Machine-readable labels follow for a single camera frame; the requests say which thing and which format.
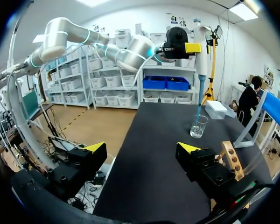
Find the white robotic arm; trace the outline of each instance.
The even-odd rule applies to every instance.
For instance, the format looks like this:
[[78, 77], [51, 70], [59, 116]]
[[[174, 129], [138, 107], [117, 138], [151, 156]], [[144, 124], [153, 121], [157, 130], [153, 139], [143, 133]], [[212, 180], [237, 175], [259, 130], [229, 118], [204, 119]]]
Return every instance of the white robotic arm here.
[[[171, 36], [167, 36], [168, 43], [166, 44], [170, 45], [177, 41], [180, 46], [182, 46], [182, 44], [184, 45], [185, 42], [187, 42], [183, 41], [184, 35], [180, 35], [180, 33], [171, 32], [170, 34]], [[34, 75], [46, 62], [62, 56], [66, 52], [67, 41], [79, 44], [93, 44], [100, 57], [106, 57], [114, 61], [122, 69], [134, 73], [143, 66], [146, 59], [153, 55], [157, 55], [167, 62], [175, 61], [176, 58], [187, 57], [185, 49], [164, 47], [162, 44], [155, 46], [150, 39], [141, 35], [134, 36], [127, 49], [119, 49], [115, 45], [108, 44], [108, 36], [73, 24], [66, 18], [51, 20], [46, 26], [43, 44], [38, 47], [24, 63], [8, 68], [0, 74], [0, 89], [7, 85], [7, 93], [9, 94], [8, 101], [13, 111], [13, 119], [15, 119], [17, 129], [21, 133], [23, 140], [26, 140], [25, 143], [30, 147], [31, 153], [33, 153], [36, 158], [39, 158], [46, 168], [54, 168], [56, 165], [44, 153], [27, 125], [21, 111], [20, 99], [15, 81], [17, 78], [24, 75]], [[200, 42], [202, 43], [204, 41], [205, 37], [202, 37]]]

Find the clear glass cup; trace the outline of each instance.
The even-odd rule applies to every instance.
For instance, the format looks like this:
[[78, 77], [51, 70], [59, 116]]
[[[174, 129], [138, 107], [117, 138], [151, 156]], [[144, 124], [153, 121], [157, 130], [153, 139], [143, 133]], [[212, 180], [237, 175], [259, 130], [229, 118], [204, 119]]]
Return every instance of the clear glass cup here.
[[195, 115], [194, 122], [190, 130], [190, 135], [196, 139], [201, 138], [208, 121], [209, 119], [201, 114], [199, 114], [198, 117]]

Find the wooden floor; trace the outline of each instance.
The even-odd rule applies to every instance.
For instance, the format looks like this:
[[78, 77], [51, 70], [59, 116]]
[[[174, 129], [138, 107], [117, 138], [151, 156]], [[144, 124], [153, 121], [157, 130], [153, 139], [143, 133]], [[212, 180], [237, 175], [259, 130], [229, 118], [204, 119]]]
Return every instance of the wooden floor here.
[[[58, 117], [60, 127], [58, 124], [54, 125], [60, 130], [64, 130], [66, 138], [76, 142], [84, 143], [86, 145], [92, 145], [98, 142], [106, 142], [107, 152], [109, 155], [106, 160], [107, 163], [111, 163], [112, 156], [116, 156], [126, 133], [132, 123], [132, 120], [136, 114], [136, 110], [130, 109], [112, 109], [112, 108], [98, 108], [90, 110], [85, 107], [54, 105], [52, 108]], [[53, 115], [51, 111], [48, 111], [51, 121], [54, 123]], [[40, 121], [45, 129], [49, 133], [49, 129], [46, 127], [46, 122], [43, 116], [40, 117]], [[268, 129], [268, 125], [265, 125], [262, 133]], [[33, 127], [32, 132], [34, 136], [40, 142], [45, 142], [47, 135], [40, 129]], [[275, 140], [273, 146], [280, 151], [280, 145]], [[280, 157], [277, 154], [268, 155], [264, 154], [265, 160], [269, 166], [271, 176], [273, 177], [280, 169]]]

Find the black table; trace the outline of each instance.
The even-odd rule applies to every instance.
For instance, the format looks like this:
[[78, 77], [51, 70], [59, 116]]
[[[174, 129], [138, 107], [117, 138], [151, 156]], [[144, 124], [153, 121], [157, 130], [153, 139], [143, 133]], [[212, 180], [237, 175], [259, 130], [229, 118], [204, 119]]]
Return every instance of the black table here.
[[[210, 200], [175, 159], [176, 143], [209, 147], [219, 154], [221, 142], [234, 142], [244, 127], [236, 118], [210, 119], [202, 138], [194, 139], [189, 130], [196, 110], [197, 105], [140, 105], [93, 214], [126, 222], [177, 224], [196, 223], [209, 214]], [[202, 114], [208, 116], [204, 109]], [[243, 168], [261, 153], [256, 145], [236, 152]], [[272, 181], [262, 156], [251, 174]]]

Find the yellow tripod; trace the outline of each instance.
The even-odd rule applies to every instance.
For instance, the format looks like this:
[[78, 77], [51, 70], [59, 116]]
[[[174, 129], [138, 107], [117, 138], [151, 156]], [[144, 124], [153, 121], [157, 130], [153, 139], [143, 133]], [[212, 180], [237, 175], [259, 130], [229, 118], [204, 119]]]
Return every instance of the yellow tripod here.
[[210, 74], [210, 78], [209, 78], [210, 85], [204, 93], [202, 105], [204, 105], [207, 100], [214, 100], [213, 81], [214, 81], [214, 75], [215, 75], [215, 66], [216, 66], [216, 39], [213, 38], [213, 64], [212, 64], [211, 74]]

